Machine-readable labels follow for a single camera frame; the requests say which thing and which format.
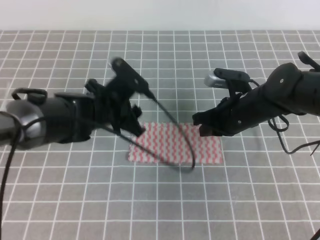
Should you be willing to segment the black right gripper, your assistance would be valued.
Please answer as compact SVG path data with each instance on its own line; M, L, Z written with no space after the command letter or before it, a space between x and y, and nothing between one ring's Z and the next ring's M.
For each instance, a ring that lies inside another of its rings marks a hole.
M232 104L222 103L215 111L197 112L193 125L201 137L234 136L273 117L273 105L262 95L248 93Z

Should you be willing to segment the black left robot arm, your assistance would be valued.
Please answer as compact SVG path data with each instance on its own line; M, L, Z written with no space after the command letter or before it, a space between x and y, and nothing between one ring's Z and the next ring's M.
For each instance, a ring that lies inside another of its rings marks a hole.
M137 137L144 133L138 121L142 110L130 103L134 91L118 77L107 85L92 78L85 88L86 93L57 92L53 97L36 88L17 88L12 92L13 101L0 113L0 143L11 146L1 181L2 198L17 149L85 142L92 131L107 125L117 135L122 130Z

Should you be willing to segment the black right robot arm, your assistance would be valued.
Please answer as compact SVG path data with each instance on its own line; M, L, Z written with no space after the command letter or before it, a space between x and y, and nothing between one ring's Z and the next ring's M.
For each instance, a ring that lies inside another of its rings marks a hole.
M231 137L281 115L318 116L320 66L303 51L298 58L312 68L301 71L291 62L281 64L256 88L251 88L247 73L216 68L204 82L208 87L227 89L229 96L215 108L192 116L200 136Z

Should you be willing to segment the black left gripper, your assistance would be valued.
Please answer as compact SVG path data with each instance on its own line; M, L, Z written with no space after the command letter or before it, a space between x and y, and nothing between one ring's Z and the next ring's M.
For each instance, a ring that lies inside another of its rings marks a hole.
M136 137L145 132L138 121L142 109L131 106L130 98L134 90L119 78L107 85L89 79L85 85L87 93L59 92L54 96L63 101L66 110L53 122L58 124L59 133L54 141L59 144L85 142L91 138L92 131L111 125L112 131L120 134L122 130Z

